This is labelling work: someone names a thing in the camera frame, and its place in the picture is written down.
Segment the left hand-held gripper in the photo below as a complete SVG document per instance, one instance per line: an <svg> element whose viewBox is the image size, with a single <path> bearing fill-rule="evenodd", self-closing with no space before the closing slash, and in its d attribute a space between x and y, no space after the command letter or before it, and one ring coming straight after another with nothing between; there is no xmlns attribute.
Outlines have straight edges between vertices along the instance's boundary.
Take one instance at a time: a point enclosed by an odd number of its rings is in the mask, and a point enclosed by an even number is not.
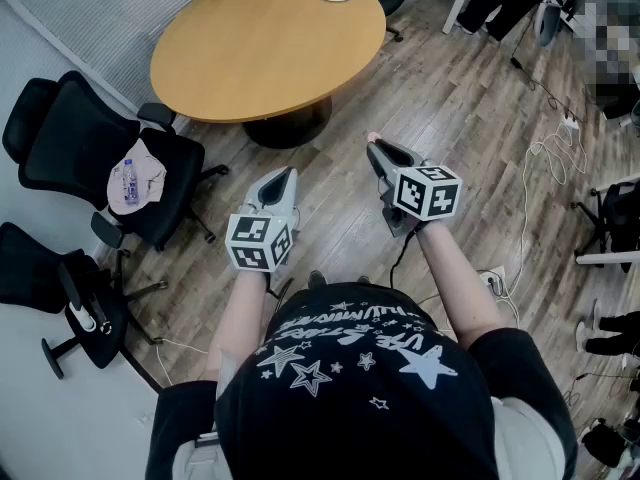
<svg viewBox="0 0 640 480"><path fill-rule="evenodd" d="M298 235L297 180L293 167L269 172L230 215L225 245L238 270L273 273L287 263Z"/></svg>

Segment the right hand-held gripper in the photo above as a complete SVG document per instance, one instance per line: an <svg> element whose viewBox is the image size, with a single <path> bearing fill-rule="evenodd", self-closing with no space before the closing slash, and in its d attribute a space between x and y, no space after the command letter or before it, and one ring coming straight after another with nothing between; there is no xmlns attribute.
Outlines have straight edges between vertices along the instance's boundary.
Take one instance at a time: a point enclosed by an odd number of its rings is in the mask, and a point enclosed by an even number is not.
<svg viewBox="0 0 640 480"><path fill-rule="evenodd" d="M420 223L452 217L462 192L462 179L446 166L424 166L415 151L386 140L367 142L367 158L379 179L387 185L382 192L382 215L393 237L403 237Z"/></svg>

